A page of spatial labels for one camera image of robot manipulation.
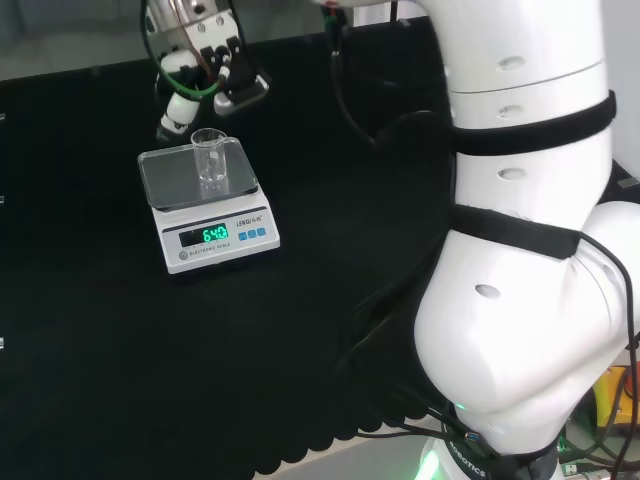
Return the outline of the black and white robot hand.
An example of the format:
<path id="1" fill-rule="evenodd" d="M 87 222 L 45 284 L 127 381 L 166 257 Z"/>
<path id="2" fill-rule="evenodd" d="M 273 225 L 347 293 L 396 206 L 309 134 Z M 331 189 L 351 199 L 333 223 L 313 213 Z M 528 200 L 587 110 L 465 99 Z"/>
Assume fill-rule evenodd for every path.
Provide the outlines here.
<path id="1" fill-rule="evenodd" d="M 228 3 L 151 1 L 142 7 L 141 27 L 157 69 L 156 94 L 167 100 L 156 129 L 160 144 L 189 136 L 205 106 L 225 117 L 269 90 Z"/>

